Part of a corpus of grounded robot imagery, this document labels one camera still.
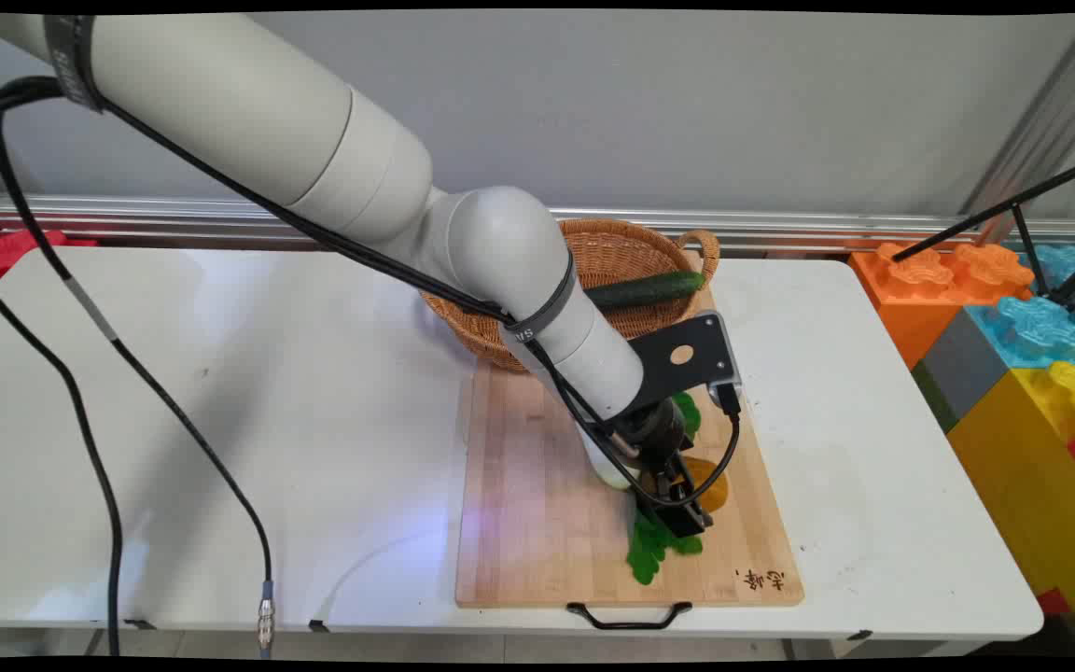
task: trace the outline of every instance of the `floor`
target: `floor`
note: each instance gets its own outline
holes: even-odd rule
[[[124,630],[124,655],[259,658],[255,633]],[[95,630],[0,629],[0,655],[106,655]],[[273,659],[375,662],[786,660],[780,640],[546,638],[526,634],[277,633]]]

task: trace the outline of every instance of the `gray building block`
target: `gray building block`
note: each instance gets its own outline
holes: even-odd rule
[[[964,309],[923,357],[927,371],[957,420],[1006,374],[1007,366]]]

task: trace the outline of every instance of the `cucumber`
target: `cucumber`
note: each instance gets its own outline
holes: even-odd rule
[[[675,271],[661,275],[616,282],[613,285],[593,286],[586,289],[588,298],[601,311],[649,306],[663,301],[674,301],[699,292],[704,285],[704,276],[699,272]]]

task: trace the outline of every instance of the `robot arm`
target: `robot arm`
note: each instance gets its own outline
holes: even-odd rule
[[[52,60],[42,14],[0,14],[0,38]],[[244,14],[100,16],[89,49],[102,95],[218,172],[517,319],[567,272],[567,244],[536,199],[432,187],[413,132]],[[538,340],[603,418],[639,391],[640,359],[578,282]]]
[[[625,489],[635,484],[636,468],[651,473],[656,494],[640,488],[639,501],[675,534],[712,524],[698,499],[733,455],[740,411],[740,377],[720,315],[628,342],[586,298],[548,209],[516,187],[461,195],[434,188],[429,153],[413,132],[244,14],[92,22],[92,30],[69,31],[75,52],[60,47],[63,27],[77,26],[67,17],[0,14],[0,38],[52,62],[69,98],[96,110],[102,99],[110,102],[264,208],[528,323],[526,338],[541,347],[530,352],[502,332],[512,354],[572,413],[583,409],[555,375],[608,426],[578,413],[597,474]],[[670,349],[685,343],[707,357],[669,364]],[[541,353],[555,371],[542,366]],[[691,446],[683,414],[669,397],[700,384],[729,414],[733,433],[719,467],[697,489],[679,456]]]

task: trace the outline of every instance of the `white table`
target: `white table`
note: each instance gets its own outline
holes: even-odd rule
[[[473,358],[399,282],[315,252],[60,248],[263,518],[277,627],[598,633],[454,603]],[[1043,616],[852,271],[727,259],[728,321],[806,599],[661,637],[1015,640]],[[253,629],[255,530],[38,252],[0,295],[69,362],[124,516],[120,618]],[[0,626],[101,626],[109,527],[60,378],[0,318]],[[601,610],[603,619],[661,610]]]

